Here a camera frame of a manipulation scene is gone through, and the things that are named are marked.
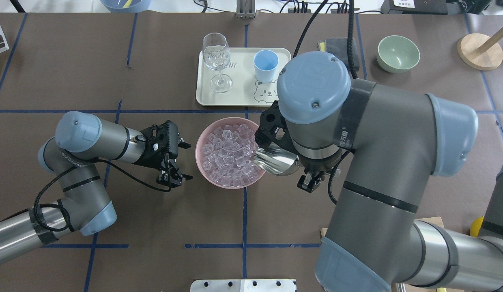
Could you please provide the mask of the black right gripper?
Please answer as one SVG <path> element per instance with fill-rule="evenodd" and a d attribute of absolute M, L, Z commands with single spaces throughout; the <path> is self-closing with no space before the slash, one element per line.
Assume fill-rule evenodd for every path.
<path fill-rule="evenodd" d="M 312 193 L 319 187 L 321 181 L 325 179 L 325 172 L 331 176 L 331 171 L 335 165 L 339 164 L 340 158 L 310 159 L 300 157 L 300 163 L 305 168 L 305 174 L 300 176 L 297 187 L 308 193 Z"/>

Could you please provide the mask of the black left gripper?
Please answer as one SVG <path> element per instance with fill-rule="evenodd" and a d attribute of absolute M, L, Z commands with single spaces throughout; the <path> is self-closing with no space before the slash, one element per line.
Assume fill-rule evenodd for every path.
<path fill-rule="evenodd" d="M 179 170 L 175 160 L 170 160 L 178 157 L 178 148 L 191 148 L 191 144 L 179 138 L 178 127 L 171 120 L 142 130 L 133 140 L 144 145 L 142 155 L 134 164 L 161 170 L 156 183 L 168 188 L 156 190 L 172 190 L 193 179 L 191 175 L 183 174 Z"/>

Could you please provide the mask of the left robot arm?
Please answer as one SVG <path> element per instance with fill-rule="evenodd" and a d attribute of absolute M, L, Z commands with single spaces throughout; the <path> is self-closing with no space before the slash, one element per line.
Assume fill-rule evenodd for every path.
<path fill-rule="evenodd" d="M 38 153 L 41 166 L 56 175 L 52 183 L 60 183 L 64 197 L 42 204 L 38 194 L 32 207 L 0 222 L 0 265 L 74 231 L 88 236 L 116 222 L 96 162 L 122 161 L 158 170 L 158 191 L 169 192 L 192 179 L 176 165 L 178 150 L 190 146 L 170 120 L 137 131 L 93 114 L 67 112 Z"/>

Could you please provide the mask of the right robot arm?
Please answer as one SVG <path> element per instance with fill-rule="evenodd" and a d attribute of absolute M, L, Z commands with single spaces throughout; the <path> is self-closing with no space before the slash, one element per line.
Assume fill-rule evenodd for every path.
<path fill-rule="evenodd" d="M 351 80 L 342 61 L 306 52 L 277 80 L 279 109 L 305 164 L 353 153 L 315 277 L 328 292 L 389 292 L 394 283 L 503 292 L 503 166 L 478 237 L 415 219 L 431 176 L 465 163 L 477 135 L 463 104 Z"/>

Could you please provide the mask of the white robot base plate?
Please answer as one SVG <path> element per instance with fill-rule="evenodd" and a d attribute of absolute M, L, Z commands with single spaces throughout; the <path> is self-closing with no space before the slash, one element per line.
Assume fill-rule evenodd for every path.
<path fill-rule="evenodd" d="M 198 279 L 191 292 L 296 292 L 294 279 Z"/>

